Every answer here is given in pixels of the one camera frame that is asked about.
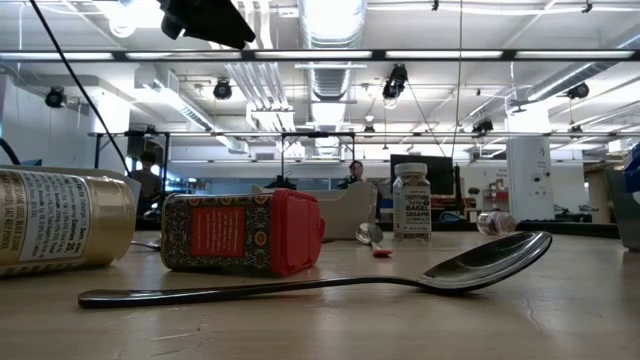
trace can label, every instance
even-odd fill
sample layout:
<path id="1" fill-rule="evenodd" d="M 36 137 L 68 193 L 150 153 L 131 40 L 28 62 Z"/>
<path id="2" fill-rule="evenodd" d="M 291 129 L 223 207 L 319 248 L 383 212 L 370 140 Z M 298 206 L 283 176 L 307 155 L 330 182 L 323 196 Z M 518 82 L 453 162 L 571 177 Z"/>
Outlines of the can label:
<path id="1" fill-rule="evenodd" d="M 405 234 L 431 232 L 431 187 L 403 186 L 393 191 L 394 230 Z"/>
<path id="2" fill-rule="evenodd" d="M 0 263 L 81 257 L 91 222 L 82 179 L 0 171 L 0 186 Z"/>

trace red label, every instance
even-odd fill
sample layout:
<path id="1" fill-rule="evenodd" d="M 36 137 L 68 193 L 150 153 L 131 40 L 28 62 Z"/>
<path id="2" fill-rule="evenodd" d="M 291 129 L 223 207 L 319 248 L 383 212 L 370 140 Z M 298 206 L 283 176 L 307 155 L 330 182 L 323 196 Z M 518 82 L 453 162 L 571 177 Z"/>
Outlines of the red label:
<path id="1" fill-rule="evenodd" d="M 192 255 L 244 257 L 244 208 L 192 208 Z"/>

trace white bottle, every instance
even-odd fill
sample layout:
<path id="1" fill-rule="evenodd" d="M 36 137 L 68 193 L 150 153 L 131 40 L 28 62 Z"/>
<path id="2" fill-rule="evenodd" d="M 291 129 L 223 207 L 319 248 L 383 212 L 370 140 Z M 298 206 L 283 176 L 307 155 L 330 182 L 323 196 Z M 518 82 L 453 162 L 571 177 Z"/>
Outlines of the white bottle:
<path id="1" fill-rule="evenodd" d="M 393 183 L 393 233 L 396 241 L 431 239 L 431 184 L 427 165 L 398 164 Z"/>

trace desk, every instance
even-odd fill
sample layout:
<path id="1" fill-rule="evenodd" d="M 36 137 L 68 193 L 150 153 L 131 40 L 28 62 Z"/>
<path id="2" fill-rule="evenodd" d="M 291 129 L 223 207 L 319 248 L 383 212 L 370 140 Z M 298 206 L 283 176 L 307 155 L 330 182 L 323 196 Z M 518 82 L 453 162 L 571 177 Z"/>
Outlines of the desk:
<path id="1" fill-rule="evenodd" d="M 430 244 L 399 244 L 393 260 L 338 241 L 323 245 L 316 268 L 289 279 L 417 277 L 485 241 L 437 233 Z M 361 285 L 187 306 L 76 305 L 76 295 L 93 288 L 268 281 L 172 273 L 142 248 L 109 268 L 0 280 L 0 359 L 640 358 L 640 256 L 616 240 L 556 236 L 531 268 L 463 298 Z"/>

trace bottle cap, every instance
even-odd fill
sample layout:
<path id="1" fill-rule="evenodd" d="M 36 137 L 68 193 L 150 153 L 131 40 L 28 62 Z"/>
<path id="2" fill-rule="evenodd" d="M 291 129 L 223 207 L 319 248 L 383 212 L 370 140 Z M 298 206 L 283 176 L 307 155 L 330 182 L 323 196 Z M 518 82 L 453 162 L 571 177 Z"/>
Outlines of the bottle cap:
<path id="1" fill-rule="evenodd" d="M 395 172 L 396 174 L 406 174 L 406 173 L 426 174 L 427 164 L 423 164 L 423 163 L 398 164 L 395 167 Z"/>

